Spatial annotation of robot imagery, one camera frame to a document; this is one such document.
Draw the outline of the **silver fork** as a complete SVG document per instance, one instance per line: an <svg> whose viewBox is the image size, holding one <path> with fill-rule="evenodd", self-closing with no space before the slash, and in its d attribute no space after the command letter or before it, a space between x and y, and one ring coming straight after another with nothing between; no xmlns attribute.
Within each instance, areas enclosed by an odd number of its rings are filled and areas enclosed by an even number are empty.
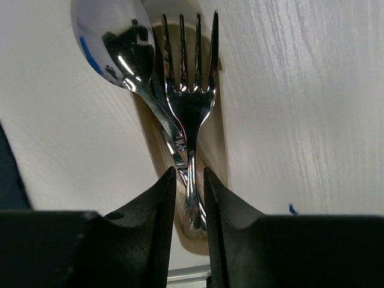
<svg viewBox="0 0 384 288"><path fill-rule="evenodd" d="M208 87L202 86L202 26L201 15L196 20L196 48L194 85L188 87L188 61L185 37L184 16L179 16L181 32L181 78L179 89L175 89L172 49L169 39L167 17L163 15L163 67L166 99L171 113L179 122L187 147L187 189L184 206L184 227L187 231L197 233L202 227L199 193L196 180L196 149L199 130L214 107L217 95L217 71L219 59L219 18L214 12L212 21L210 68Z"/></svg>

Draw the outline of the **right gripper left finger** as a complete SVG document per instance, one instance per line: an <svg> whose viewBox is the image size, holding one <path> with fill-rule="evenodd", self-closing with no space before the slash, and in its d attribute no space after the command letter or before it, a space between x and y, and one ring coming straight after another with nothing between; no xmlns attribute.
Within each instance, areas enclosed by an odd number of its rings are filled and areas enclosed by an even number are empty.
<svg viewBox="0 0 384 288"><path fill-rule="evenodd" d="M165 287L176 197L168 168L105 216L95 211L1 212L2 287Z"/></svg>

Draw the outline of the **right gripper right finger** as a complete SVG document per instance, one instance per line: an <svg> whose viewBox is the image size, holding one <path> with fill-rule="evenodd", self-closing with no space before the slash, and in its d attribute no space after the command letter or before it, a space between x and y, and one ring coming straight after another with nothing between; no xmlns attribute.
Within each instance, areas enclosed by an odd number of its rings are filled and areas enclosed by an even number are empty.
<svg viewBox="0 0 384 288"><path fill-rule="evenodd" d="M383 217L266 215L210 168L204 195L212 287L383 286Z"/></svg>

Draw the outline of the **wooden handled spoon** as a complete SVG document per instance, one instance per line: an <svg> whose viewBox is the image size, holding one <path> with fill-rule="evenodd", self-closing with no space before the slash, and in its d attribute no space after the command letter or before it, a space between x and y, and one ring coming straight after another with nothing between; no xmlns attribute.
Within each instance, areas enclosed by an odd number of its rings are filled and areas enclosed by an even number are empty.
<svg viewBox="0 0 384 288"><path fill-rule="evenodd" d="M74 34L90 66L108 82L142 97L163 127L166 145L181 176L187 165L184 137L166 103L155 72L155 37L140 1L73 1Z"/></svg>

